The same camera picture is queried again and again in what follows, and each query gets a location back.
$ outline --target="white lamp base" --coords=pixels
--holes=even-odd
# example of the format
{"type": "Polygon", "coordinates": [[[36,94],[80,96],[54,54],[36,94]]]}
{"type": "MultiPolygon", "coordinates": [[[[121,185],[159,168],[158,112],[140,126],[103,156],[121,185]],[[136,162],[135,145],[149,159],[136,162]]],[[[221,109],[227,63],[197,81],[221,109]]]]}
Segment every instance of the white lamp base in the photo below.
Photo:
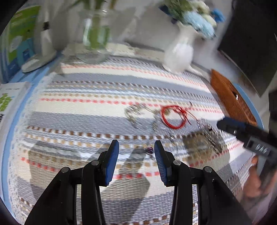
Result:
{"type": "Polygon", "coordinates": [[[31,71],[34,71],[45,64],[51,62],[57,55],[57,51],[54,51],[53,53],[42,56],[39,54],[33,55],[31,58],[28,59],[28,61],[21,66],[23,73],[28,73],[31,71]]]}

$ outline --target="finger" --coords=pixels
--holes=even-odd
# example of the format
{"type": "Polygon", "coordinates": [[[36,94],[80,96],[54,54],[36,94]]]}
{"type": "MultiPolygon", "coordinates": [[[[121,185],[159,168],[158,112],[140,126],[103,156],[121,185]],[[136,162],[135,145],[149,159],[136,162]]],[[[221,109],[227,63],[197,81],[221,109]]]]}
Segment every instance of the finger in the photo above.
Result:
{"type": "Polygon", "coordinates": [[[271,192],[272,188],[275,186],[275,183],[277,181],[277,171],[275,171],[270,183],[265,188],[264,194],[267,195],[271,192]]]}
{"type": "Polygon", "coordinates": [[[247,178],[243,187],[243,192],[247,197],[258,197],[261,195],[260,186],[261,180],[257,175],[256,166],[251,166],[249,168],[249,177],[247,178]]]}
{"type": "Polygon", "coordinates": [[[259,157],[258,157],[257,155],[255,155],[255,156],[252,158],[251,163],[254,164],[254,165],[256,165],[256,164],[258,163],[258,159],[259,159],[259,157]]]}
{"type": "Polygon", "coordinates": [[[259,188],[261,186],[261,179],[257,174],[256,166],[251,166],[249,168],[249,177],[247,180],[251,181],[252,188],[259,188]]]}

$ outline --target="striped tablecloth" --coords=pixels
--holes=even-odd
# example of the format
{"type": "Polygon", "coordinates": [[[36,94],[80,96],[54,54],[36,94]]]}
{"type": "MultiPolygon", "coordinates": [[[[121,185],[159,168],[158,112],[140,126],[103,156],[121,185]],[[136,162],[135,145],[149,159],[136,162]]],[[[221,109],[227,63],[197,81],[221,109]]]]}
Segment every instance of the striped tablecloth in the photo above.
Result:
{"type": "MultiPolygon", "coordinates": [[[[124,110],[143,103],[151,109],[177,104],[214,127],[226,115],[224,106],[206,80],[189,73],[180,76],[161,64],[143,59],[111,57],[99,65],[61,63],[35,90],[16,128],[9,165],[9,195],[17,220],[23,223],[44,189],[64,166],[83,167],[118,139],[120,152],[113,180],[101,188],[108,224],[167,224],[173,188],[161,182],[155,161],[145,155],[147,143],[160,139],[165,150],[191,167],[211,166],[239,198],[252,154],[234,136],[224,135],[222,154],[199,157],[184,147],[182,137],[198,130],[196,120],[176,130],[172,146],[159,125],[153,133],[153,115],[139,116],[143,129],[135,129],[124,110]]],[[[177,124],[178,115],[170,114],[177,124]]],[[[193,224],[197,224],[197,192],[194,190],[193,224]]],[[[80,189],[77,220],[81,224],[80,189]]]]}

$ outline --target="white ceramic vase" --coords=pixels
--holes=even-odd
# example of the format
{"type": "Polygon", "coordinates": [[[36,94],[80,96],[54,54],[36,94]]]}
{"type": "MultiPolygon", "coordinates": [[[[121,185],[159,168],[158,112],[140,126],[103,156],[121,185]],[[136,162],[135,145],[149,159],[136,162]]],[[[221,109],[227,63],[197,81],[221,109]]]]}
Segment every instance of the white ceramic vase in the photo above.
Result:
{"type": "Polygon", "coordinates": [[[177,22],[180,29],[179,35],[165,50],[163,67],[175,74],[182,73],[184,70],[199,74],[190,64],[193,59],[193,43],[196,37],[201,36],[191,25],[183,25],[177,22]]]}

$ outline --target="blue flower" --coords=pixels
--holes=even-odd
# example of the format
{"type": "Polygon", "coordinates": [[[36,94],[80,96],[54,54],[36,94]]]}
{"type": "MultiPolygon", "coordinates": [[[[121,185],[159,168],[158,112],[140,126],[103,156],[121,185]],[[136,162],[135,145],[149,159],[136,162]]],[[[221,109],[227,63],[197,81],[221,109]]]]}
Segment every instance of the blue flower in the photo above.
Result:
{"type": "Polygon", "coordinates": [[[185,12],[184,22],[192,25],[195,30],[201,31],[205,38],[211,39],[214,36],[212,25],[197,12],[185,12]]]}
{"type": "Polygon", "coordinates": [[[211,15],[213,16],[214,20],[217,23],[224,22],[225,21],[225,16],[222,14],[222,12],[218,9],[214,9],[211,11],[211,15]]]}

